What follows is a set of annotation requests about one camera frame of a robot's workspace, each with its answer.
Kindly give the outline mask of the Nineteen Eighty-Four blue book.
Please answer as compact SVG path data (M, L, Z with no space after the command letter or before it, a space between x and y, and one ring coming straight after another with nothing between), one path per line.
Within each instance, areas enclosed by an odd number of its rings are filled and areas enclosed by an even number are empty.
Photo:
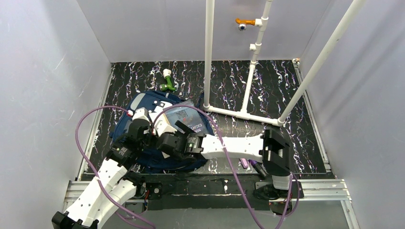
M179 103L178 105L179 107L172 108L164 113L169 120L169 123L174 128L178 129L175 126L175 122L180 120L196 133L204 133L210 135L214 134L208 119L196 110L190 108L190 106L194 107L194 103L192 101L188 100Z

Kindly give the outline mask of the navy blue student backpack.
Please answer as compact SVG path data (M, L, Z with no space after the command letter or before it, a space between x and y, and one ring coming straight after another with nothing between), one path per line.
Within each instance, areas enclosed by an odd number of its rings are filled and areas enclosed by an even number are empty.
M128 110L136 110L146 108L149 111L160 113L163 108L176 105L186 100L178 96L166 92L159 91L143 91L136 93L130 103L127 105ZM109 134L113 141L118 137L128 132L129 124L128 115L123 115L114 128L114 131ZM164 157L162 152L155 147L149 147L143 151L141 156L136 160L136 163L144 167L145 173L162 173L164 170L171 171L194 171L199 169L207 162L206 159L196 159L194 162L179 161L169 156Z

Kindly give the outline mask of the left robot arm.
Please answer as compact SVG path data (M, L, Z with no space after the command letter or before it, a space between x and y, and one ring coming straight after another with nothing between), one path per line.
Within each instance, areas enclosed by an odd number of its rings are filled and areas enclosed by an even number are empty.
M151 122L134 119L128 132L116 139L97 175L65 212L52 218L55 229L100 229L123 203L133 197L139 182L127 177L150 143Z

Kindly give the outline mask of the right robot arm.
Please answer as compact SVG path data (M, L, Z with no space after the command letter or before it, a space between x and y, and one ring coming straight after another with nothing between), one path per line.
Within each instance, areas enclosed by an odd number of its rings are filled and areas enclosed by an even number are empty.
M272 176L273 186L279 190L290 188L290 143L279 133L266 129L250 137L218 137L196 133L189 128L178 131L166 121L154 125L158 139L156 148L179 161L193 157L212 159L220 157L244 158L261 163Z

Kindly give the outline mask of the green white pipe fitting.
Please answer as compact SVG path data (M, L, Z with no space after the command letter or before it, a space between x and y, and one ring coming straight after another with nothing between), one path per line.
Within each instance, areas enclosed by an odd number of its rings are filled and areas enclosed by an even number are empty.
M160 86L159 86L159 89L163 92L163 91L166 91L166 90L170 90L170 91L172 91L172 92L175 92L176 91L176 88L173 86L173 83L171 82L171 70L169 70L169 69L164 69L163 70L163 77L164 77L164 79L166 80L166 83L165 84L161 84Z

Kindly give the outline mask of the pink highlighter pen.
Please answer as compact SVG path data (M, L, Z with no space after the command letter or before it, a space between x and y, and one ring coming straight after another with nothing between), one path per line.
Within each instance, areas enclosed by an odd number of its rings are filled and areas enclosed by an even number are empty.
M249 167L249 161L247 159L240 158L239 161L243 169L247 169Z

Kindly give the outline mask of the black marker pen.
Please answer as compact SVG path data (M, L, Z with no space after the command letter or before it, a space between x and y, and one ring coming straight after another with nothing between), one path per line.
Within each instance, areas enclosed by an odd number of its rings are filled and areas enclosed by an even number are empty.
M261 178L265 179L267 177L267 172L264 170L261 163L255 160L250 160L250 164L253 167L253 169L260 175Z

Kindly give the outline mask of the orange tap on pipe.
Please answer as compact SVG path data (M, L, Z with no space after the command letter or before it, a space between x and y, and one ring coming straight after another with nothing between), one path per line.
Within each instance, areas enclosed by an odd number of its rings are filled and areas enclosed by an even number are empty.
M239 31L245 31L248 25L255 26L255 20L242 20L240 18L236 18L235 22L238 24Z

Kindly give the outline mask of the white PVC pipe frame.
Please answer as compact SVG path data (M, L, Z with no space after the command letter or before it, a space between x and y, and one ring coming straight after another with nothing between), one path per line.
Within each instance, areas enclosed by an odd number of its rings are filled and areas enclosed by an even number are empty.
M259 122L284 128L313 130L307 88L343 38L365 2L353 0L309 70L302 74L299 60L260 60L263 44L249 45L247 61L213 61L215 2L205 3L204 80L198 104L205 112L237 122Z

